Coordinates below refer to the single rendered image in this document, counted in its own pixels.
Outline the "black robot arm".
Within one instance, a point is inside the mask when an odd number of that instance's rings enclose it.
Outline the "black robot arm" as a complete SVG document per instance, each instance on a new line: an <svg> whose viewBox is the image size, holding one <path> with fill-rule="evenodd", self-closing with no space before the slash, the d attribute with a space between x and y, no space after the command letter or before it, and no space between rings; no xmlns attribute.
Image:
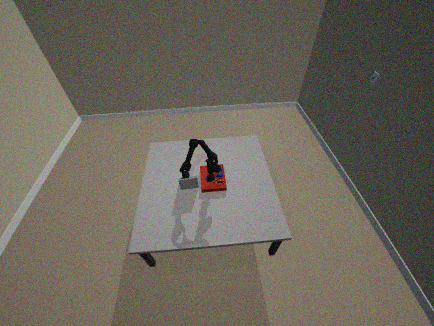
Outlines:
<svg viewBox="0 0 434 326"><path fill-rule="evenodd" d="M189 141L189 151L186 157L186 160L183 162L180 172L182 172L182 178L189 178L189 173L191 168L191 158L193 155L193 152L195 148L200 144L200 146L203 148L203 150L206 152L208 159L205 160L207 162L207 168L212 169L213 172L219 173L221 170L221 166L218 165L218 156L210 150L210 148L207 146L207 144L204 142L204 140L198 140L198 139L190 139ZM214 161L214 162L213 162ZM184 171L186 170L186 171Z"/></svg>

